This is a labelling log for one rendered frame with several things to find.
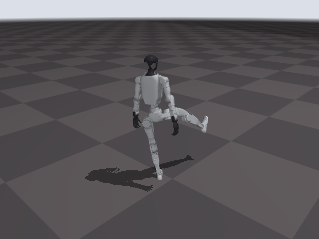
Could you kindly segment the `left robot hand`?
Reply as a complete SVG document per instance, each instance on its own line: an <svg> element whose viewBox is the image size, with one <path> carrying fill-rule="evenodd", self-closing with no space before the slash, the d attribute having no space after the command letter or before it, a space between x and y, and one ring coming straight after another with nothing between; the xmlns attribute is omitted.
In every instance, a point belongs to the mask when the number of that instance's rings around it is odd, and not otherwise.
<svg viewBox="0 0 319 239"><path fill-rule="evenodd" d="M139 114L138 114L139 115ZM133 126L134 126L134 128L139 128L139 127L141 127L140 125L139 125L139 123L138 123L138 121L141 123L141 121L139 120L139 118L138 118L138 115L136 115L136 113L135 113L135 111L133 111L133 116L134 116L134 118L133 118ZM139 126L139 127L138 127Z"/></svg>

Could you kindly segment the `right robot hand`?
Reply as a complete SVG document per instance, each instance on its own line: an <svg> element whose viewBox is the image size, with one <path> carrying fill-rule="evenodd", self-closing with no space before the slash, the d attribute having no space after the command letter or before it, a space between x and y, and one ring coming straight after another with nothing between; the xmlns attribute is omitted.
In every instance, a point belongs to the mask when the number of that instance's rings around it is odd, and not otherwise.
<svg viewBox="0 0 319 239"><path fill-rule="evenodd" d="M177 135L178 134L178 129L179 129L178 123L177 123L178 120L175 120L174 116L172 116L171 117L171 121L173 122L173 128L174 128L174 132L173 132L172 135Z"/></svg>

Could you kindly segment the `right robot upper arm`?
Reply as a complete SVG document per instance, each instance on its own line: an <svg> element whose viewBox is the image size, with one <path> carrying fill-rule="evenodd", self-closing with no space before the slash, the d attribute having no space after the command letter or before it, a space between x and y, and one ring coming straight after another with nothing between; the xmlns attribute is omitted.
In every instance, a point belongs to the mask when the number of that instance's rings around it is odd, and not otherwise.
<svg viewBox="0 0 319 239"><path fill-rule="evenodd" d="M170 86L168 77L159 76L159 83L162 84L163 91L165 94L165 101L170 103Z"/></svg>

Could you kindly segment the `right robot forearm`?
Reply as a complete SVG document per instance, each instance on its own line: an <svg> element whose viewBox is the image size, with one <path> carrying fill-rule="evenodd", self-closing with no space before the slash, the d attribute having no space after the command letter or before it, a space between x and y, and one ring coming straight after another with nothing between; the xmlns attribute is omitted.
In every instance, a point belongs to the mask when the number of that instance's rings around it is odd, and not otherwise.
<svg viewBox="0 0 319 239"><path fill-rule="evenodd" d="M175 120L177 120L177 115L176 115L176 110L175 110L175 106L174 106L174 96L171 95L170 96L170 103L168 104L169 107L169 112L170 112L170 118L172 116L174 116Z"/></svg>

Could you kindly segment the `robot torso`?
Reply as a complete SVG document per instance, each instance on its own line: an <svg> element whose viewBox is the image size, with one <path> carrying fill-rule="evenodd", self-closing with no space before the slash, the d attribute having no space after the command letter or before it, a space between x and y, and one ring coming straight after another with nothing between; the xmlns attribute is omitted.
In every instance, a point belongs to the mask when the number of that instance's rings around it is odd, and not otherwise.
<svg viewBox="0 0 319 239"><path fill-rule="evenodd" d="M145 73L146 74L146 73ZM162 99L162 84L159 82L158 73L152 76L141 76L141 92L144 103L151 105L149 111L150 122L160 122L162 119L162 110L158 108L158 104Z"/></svg>

